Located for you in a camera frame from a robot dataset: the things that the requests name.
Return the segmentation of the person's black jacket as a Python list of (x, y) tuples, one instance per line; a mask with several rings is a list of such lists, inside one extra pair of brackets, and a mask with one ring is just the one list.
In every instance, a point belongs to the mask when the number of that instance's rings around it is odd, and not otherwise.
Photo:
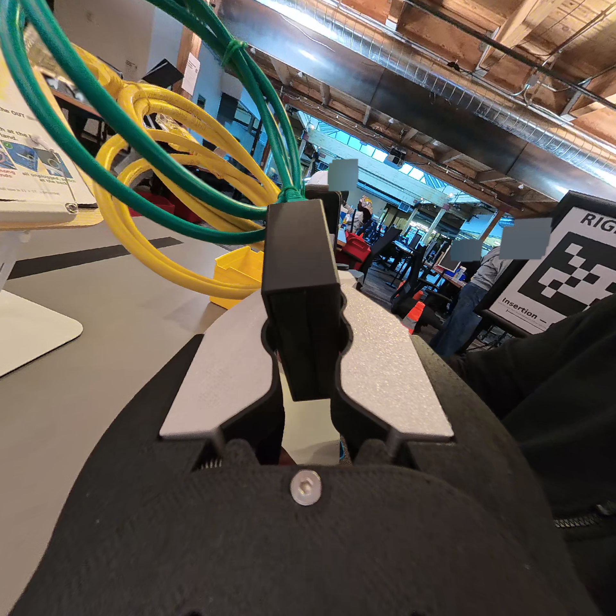
[(615, 615), (615, 296), (445, 362), (517, 442), (581, 581)]

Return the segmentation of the black network switch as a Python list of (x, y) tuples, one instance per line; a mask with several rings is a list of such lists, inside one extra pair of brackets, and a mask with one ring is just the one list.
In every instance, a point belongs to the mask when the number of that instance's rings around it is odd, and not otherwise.
[(341, 196), (268, 207), (261, 296), (294, 401), (330, 398), (341, 351), (343, 298), (334, 244)]

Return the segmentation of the orange traffic cone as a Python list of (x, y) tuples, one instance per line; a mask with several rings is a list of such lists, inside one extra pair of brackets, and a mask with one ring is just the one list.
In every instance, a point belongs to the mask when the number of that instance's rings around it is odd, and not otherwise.
[(418, 322), (420, 321), (424, 308), (425, 304), (421, 301), (417, 301), (411, 308), (411, 310), (402, 319), (402, 324), (408, 330), (410, 335), (415, 332), (415, 329), (418, 325)]

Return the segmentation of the black tape strip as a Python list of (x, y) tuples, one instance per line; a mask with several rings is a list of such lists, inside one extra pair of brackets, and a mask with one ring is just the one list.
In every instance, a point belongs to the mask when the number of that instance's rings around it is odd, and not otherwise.
[(22, 259), (15, 263), (8, 279), (19, 279), (123, 256), (130, 256), (130, 252), (123, 245), (117, 244), (101, 248), (91, 248), (88, 250), (63, 252), (50, 256)]

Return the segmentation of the metal air duct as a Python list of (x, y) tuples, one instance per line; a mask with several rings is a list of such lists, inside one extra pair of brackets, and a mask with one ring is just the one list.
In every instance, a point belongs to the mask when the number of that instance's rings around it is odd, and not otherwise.
[(615, 146), (566, 126), (479, 78), (448, 67), (422, 46), (334, 1), (258, 1), (296, 27), (306, 27), (450, 104), (579, 168), (612, 173)]

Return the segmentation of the red plastic bin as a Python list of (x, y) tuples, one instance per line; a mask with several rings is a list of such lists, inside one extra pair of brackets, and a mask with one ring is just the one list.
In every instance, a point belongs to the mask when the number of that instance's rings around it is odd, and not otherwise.
[(193, 212), (184, 202), (179, 198), (172, 195), (168, 198), (169, 202), (173, 205), (173, 213), (176, 217), (183, 219), (192, 224), (202, 224), (204, 220)]
[(161, 195), (155, 195), (145, 190), (136, 190), (135, 192), (159, 209), (174, 215), (175, 206), (168, 198)]
[(336, 248), (336, 264), (347, 265), (351, 270), (360, 270), (372, 251), (362, 235), (358, 236), (347, 230), (340, 230)]

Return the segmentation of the white paper notice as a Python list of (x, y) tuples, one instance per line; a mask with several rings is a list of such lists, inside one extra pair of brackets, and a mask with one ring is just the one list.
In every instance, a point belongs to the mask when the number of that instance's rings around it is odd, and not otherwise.
[(192, 98), (194, 95), (199, 72), (200, 61), (196, 56), (189, 52), (181, 83), (182, 90), (188, 94), (189, 98)]

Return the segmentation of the black tilted panel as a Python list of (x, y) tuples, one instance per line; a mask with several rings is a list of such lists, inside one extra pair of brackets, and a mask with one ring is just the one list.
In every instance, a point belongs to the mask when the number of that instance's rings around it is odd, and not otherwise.
[(142, 78), (143, 82), (160, 88), (172, 88), (182, 82), (184, 74), (178, 70), (167, 58), (162, 59), (150, 69)]

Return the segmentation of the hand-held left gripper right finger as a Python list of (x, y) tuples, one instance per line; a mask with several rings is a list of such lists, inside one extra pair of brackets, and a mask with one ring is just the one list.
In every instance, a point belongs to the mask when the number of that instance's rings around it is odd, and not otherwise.
[(406, 442), (455, 441), (409, 330), (353, 287), (341, 288), (347, 342), (335, 365), (331, 419), (354, 458), (369, 440), (390, 457)]

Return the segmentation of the black and white tag sign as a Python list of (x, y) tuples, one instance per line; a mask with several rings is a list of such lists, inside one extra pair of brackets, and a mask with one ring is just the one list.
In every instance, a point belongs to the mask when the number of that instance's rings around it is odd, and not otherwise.
[(475, 308), (486, 323), (525, 337), (615, 293), (615, 202), (569, 192), (539, 259), (513, 261)]

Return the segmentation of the printed instruction sheet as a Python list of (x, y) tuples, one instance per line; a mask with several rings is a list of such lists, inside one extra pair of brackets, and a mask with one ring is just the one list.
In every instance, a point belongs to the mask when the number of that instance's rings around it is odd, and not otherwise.
[(66, 205), (96, 207), (80, 170), (30, 110), (1, 58), (1, 219), (41, 212), (71, 220)]

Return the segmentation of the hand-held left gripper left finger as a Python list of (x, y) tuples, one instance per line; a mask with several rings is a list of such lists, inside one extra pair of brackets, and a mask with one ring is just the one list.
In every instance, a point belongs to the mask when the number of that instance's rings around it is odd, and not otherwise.
[(159, 430), (162, 439), (263, 442), (280, 427), (280, 376), (266, 348), (266, 322), (257, 291), (205, 331)]

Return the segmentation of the yellow plastic bin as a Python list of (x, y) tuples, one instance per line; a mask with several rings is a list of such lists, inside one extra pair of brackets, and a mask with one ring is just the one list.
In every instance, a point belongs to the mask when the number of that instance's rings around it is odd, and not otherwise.
[(214, 281), (260, 289), (264, 252), (244, 246), (220, 256), (214, 267)]

